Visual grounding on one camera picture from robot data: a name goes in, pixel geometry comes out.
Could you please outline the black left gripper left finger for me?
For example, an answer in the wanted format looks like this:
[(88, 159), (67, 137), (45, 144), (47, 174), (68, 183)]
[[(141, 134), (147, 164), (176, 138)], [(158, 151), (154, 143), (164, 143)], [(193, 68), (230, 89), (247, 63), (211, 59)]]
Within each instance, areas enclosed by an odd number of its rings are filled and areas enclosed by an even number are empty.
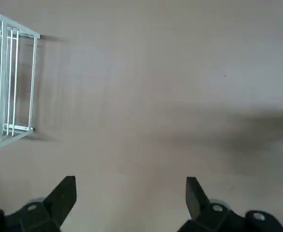
[(47, 197), (9, 215), (0, 209), (0, 232), (60, 232), (76, 199), (75, 176), (66, 176)]

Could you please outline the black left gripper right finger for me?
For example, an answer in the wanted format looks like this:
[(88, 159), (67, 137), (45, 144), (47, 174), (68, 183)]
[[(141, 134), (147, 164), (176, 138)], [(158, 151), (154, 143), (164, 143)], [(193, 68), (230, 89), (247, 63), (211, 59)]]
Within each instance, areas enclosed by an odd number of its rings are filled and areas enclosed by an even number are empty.
[(270, 213), (251, 210), (242, 217), (222, 203), (212, 203), (196, 177), (186, 178), (185, 198), (191, 219), (181, 232), (283, 232), (283, 225)]

